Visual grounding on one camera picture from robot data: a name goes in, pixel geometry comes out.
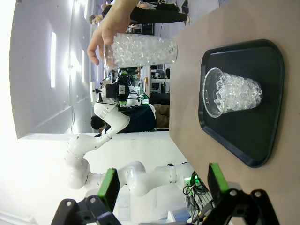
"floor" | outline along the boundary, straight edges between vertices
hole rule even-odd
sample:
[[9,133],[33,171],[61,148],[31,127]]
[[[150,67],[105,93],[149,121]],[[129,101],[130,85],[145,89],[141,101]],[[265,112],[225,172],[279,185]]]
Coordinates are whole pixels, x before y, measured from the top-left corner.
[[[167,3],[177,3],[180,8],[184,2],[184,0],[167,0]],[[201,19],[209,12],[218,8],[219,6],[226,4],[229,0],[188,0],[190,23],[187,24],[189,26],[193,22]],[[161,36],[163,38],[172,38],[180,31],[184,30],[186,27],[182,22],[173,22],[173,23],[156,23],[155,24],[155,35]]]

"brown table surface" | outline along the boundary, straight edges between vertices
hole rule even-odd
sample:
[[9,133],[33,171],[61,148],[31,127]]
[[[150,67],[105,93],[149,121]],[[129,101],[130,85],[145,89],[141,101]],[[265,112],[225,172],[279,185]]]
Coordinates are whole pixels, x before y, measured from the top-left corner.
[[[200,66],[206,50],[269,39],[285,62],[284,97],[269,161],[250,168],[207,135],[198,120]],[[300,1],[231,0],[175,38],[178,58],[171,67],[170,136],[207,184],[209,162],[219,163],[227,181],[250,193],[267,191],[281,224],[299,224],[300,204]]]

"plastic cup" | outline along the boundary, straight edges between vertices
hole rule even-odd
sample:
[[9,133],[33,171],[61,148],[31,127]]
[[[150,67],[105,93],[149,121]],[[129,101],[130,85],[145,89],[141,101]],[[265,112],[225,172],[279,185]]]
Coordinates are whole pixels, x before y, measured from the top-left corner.
[[177,43],[157,36],[117,34],[112,45],[104,45],[103,54],[107,71],[170,64],[177,59]]
[[257,107],[263,97],[258,82],[212,68],[205,75],[202,97],[211,117]]

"brown pants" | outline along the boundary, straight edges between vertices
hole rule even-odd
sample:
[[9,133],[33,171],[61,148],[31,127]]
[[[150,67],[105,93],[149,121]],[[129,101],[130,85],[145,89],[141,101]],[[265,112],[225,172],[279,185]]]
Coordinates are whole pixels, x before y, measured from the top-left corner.
[[154,104],[156,125],[155,128],[169,128],[170,106]]

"desk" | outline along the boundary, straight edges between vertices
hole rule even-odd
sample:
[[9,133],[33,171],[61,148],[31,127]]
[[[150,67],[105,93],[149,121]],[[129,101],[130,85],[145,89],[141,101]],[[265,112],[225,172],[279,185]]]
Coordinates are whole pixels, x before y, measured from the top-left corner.
[[[285,62],[281,117],[273,153],[264,166],[249,168],[202,131],[198,120],[200,66],[206,50],[269,39]],[[250,193],[267,191],[281,224],[299,223],[300,203],[300,2],[231,0],[175,38],[178,58],[171,67],[170,136],[207,184],[209,162],[219,163],[228,181]],[[233,221],[241,224],[240,219]]]

